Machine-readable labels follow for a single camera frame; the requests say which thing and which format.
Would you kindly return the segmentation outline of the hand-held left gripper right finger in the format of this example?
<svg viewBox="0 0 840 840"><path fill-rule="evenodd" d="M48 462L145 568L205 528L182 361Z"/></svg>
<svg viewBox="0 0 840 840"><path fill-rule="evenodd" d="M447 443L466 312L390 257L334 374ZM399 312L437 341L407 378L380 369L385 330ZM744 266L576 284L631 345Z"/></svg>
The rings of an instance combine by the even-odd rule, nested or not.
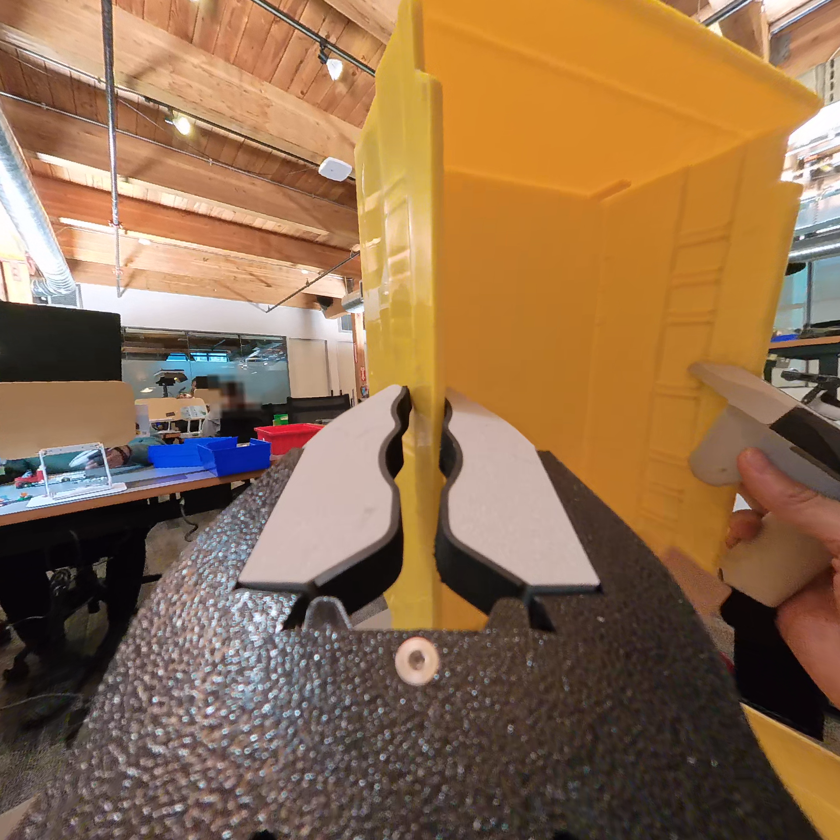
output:
<svg viewBox="0 0 840 840"><path fill-rule="evenodd" d="M546 616L543 598L601 581L533 444L500 416L447 390L435 559L441 582L488 616L504 599Z"/></svg>

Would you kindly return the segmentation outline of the black office chair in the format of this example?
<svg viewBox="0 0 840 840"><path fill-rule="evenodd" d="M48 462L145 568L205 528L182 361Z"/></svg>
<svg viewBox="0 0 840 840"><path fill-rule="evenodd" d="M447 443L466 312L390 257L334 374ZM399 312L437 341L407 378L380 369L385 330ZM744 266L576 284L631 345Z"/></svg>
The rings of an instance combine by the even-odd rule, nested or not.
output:
<svg viewBox="0 0 840 840"><path fill-rule="evenodd" d="M130 528L101 537L71 534L69 542L37 545L26 528L2 529L1 603L7 620L39 672L28 680L27 703L18 708L34 719L48 718L88 682L100 680L127 633L144 577L148 528ZM49 572L105 560L104 604L108 629L91 657L68 645L65 624L51 615L54 604Z"/></svg>

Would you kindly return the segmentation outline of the clear acrylic stand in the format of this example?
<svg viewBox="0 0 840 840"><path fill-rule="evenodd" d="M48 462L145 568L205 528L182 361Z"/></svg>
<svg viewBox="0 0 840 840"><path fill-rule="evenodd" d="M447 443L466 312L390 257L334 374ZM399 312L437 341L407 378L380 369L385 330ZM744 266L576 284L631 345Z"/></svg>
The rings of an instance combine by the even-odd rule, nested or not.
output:
<svg viewBox="0 0 840 840"><path fill-rule="evenodd" d="M49 470L52 459L74 455L64 472ZM38 451L39 471L43 492L27 502L27 508L46 508L70 503L111 497L127 490L123 481L112 477L108 455L101 443L42 448Z"/></svg>

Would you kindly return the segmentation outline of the long wooden desk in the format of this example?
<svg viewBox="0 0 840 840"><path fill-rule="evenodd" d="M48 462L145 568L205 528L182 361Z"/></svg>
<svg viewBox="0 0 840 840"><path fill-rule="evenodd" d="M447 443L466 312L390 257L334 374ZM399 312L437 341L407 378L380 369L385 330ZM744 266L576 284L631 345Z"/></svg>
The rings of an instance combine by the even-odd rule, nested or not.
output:
<svg viewBox="0 0 840 840"><path fill-rule="evenodd" d="M248 485L266 470L219 478L204 469L141 468L118 477L117 481L127 486L122 494L42 508L27 507L30 498L41 494L36 495L34 488L11 486L10 498L2 497L6 502L2 529L32 531L37 545L46 547L68 543L72 533L90 538L146 527L149 534L155 525L178 519L182 505L188 513L225 507L233 499L233 484ZM78 608L93 598L104 602L105 560L60 570L64 569L78 571L81 577L81 583L68 593L73 606ZM55 577L60 570L49 572L54 600L51 615L64 622L67 609L58 606L55 594Z"/></svg>

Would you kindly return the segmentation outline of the person's right hand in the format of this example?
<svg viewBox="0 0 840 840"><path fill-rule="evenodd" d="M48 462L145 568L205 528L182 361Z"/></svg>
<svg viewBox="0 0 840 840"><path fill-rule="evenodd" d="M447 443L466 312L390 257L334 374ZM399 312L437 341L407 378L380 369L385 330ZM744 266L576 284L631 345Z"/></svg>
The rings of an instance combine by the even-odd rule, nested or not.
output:
<svg viewBox="0 0 840 840"><path fill-rule="evenodd" d="M832 568L782 603L775 625L793 656L828 701L839 708L839 504L788 477L756 448L738 457L738 492L750 506L731 515L726 546L755 539L763 520L809 536L831 554Z"/></svg>

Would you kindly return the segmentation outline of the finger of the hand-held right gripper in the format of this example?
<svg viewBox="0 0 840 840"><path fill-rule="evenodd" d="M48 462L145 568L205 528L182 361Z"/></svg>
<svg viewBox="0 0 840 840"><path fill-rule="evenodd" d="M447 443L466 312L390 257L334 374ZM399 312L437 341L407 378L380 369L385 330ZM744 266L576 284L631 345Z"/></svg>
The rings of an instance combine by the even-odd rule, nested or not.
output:
<svg viewBox="0 0 840 840"><path fill-rule="evenodd" d="M805 483L804 460L771 428L800 406L793 397L737 366L696 362L688 370L726 402L689 457L694 477L712 487L734 486L742 479L738 457L743 450L756 448L787 476Z"/></svg>

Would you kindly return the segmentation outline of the blue storage bin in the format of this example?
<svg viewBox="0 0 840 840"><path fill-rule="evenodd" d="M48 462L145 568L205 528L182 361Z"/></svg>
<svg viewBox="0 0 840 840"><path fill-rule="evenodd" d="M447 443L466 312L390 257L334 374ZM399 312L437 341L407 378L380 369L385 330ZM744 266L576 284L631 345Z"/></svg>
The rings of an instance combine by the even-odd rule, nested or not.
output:
<svg viewBox="0 0 840 840"><path fill-rule="evenodd" d="M202 451L220 441L215 437L189 437L180 444L153 444L148 447L147 456L150 464L158 469L201 468Z"/></svg>
<svg viewBox="0 0 840 840"><path fill-rule="evenodd" d="M222 478L267 469L271 445L256 438L240 445L234 437L203 437L198 439L196 452L202 468Z"/></svg>

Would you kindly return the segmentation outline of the beige rounded desk divider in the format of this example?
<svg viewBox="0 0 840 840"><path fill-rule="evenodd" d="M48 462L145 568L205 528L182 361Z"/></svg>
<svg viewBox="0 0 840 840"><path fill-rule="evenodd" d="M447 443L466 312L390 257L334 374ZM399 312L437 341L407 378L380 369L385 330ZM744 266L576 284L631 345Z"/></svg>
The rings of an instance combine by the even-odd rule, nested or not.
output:
<svg viewBox="0 0 840 840"><path fill-rule="evenodd" d="M126 445L136 432L133 393L121 381L3 382L1 457L41 449Z"/></svg>

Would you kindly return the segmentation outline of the wooden desk black legs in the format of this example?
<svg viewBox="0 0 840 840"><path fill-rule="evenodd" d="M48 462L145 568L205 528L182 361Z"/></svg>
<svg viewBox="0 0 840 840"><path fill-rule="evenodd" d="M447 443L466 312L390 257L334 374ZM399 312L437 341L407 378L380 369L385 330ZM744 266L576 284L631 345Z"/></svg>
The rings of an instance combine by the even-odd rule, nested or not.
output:
<svg viewBox="0 0 840 840"><path fill-rule="evenodd" d="M818 376L838 378L839 336L773 340L763 378L780 389L813 389Z"/></svg>

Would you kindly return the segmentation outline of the hanging metal pipe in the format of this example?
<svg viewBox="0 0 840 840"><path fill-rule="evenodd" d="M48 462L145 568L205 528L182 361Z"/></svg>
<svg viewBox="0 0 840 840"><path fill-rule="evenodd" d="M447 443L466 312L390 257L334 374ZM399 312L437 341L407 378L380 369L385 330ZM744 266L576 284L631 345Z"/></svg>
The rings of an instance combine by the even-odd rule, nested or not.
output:
<svg viewBox="0 0 840 840"><path fill-rule="evenodd" d="M100 1L101 43L103 61L103 83L107 106L108 163L111 195L111 227L113 235L114 282L117 299L123 296L123 265L121 258L121 223L119 215L118 187L118 108L114 78L113 52L113 5L112 1Z"/></svg>

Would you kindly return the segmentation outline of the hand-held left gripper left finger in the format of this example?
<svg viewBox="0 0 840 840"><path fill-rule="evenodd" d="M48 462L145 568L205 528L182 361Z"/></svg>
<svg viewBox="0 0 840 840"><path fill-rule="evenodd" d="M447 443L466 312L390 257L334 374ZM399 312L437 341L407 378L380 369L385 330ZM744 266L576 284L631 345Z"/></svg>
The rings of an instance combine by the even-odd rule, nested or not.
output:
<svg viewBox="0 0 840 840"><path fill-rule="evenodd" d="M238 588L296 595L292 614L304 616L320 596L355 613L396 582L403 520L395 478L411 410L408 387L389 385L306 443Z"/></svg>

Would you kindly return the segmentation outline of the beige board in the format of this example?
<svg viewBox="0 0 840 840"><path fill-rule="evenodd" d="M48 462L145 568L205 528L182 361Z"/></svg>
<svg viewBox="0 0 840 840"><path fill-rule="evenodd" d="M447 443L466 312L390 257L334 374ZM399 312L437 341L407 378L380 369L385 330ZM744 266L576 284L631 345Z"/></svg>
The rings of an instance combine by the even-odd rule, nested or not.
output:
<svg viewBox="0 0 840 840"><path fill-rule="evenodd" d="M151 422L197 421L206 415L206 406L199 398L155 397L134 401L136 406L148 408Z"/></svg>

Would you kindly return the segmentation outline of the black monitor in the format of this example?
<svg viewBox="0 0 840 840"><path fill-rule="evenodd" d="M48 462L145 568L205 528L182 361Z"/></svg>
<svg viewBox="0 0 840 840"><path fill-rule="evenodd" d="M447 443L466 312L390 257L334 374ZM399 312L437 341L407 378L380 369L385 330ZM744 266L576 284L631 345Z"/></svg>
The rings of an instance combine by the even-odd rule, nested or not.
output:
<svg viewBox="0 0 840 840"><path fill-rule="evenodd" d="M118 314L1 303L1 382L119 382Z"/></svg>

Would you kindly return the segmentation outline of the red storage bin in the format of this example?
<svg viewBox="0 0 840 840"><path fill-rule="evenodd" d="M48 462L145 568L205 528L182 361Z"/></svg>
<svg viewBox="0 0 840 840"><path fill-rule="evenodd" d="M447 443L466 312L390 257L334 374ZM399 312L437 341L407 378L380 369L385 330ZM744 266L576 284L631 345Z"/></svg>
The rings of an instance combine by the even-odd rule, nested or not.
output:
<svg viewBox="0 0 840 840"><path fill-rule="evenodd" d="M282 456L302 448L324 426L318 423L290 423L255 427L255 438L268 443L273 456Z"/></svg>

